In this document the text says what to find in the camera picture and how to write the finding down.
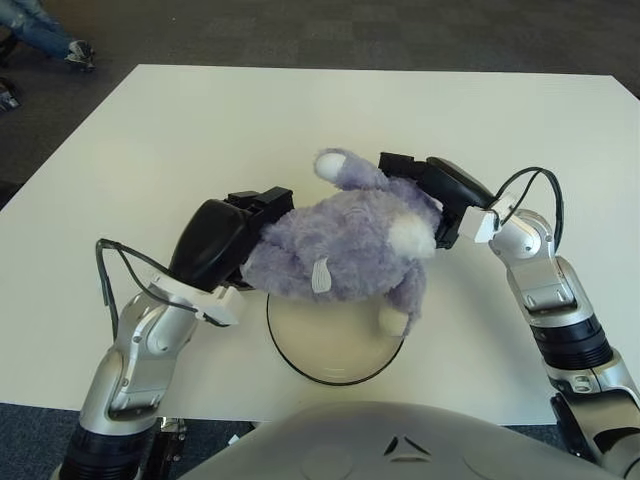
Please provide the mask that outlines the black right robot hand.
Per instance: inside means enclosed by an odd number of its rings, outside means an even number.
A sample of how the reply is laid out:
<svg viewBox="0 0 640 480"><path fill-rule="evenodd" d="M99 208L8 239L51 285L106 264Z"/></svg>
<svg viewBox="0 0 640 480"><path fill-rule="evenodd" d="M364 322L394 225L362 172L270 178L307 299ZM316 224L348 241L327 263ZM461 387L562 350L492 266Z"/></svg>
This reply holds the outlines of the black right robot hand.
<svg viewBox="0 0 640 480"><path fill-rule="evenodd" d="M381 152L378 167L388 177L411 179L442 205L442 218L435 235L438 249L454 246L468 207L488 209L496 201L495 195L478 180L442 158L417 161L411 156Z"/></svg>

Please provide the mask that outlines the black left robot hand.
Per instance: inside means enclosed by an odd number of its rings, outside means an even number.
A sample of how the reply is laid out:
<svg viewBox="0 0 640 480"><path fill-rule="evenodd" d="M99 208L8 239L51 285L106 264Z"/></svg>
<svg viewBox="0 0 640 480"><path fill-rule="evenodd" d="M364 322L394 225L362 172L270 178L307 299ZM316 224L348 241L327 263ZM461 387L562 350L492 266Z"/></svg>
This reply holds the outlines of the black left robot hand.
<svg viewBox="0 0 640 480"><path fill-rule="evenodd" d="M183 230L169 271L175 279L207 292L220 285L249 290L240 266L259 242L261 230L293 208L293 192L282 187L205 201Z"/></svg>

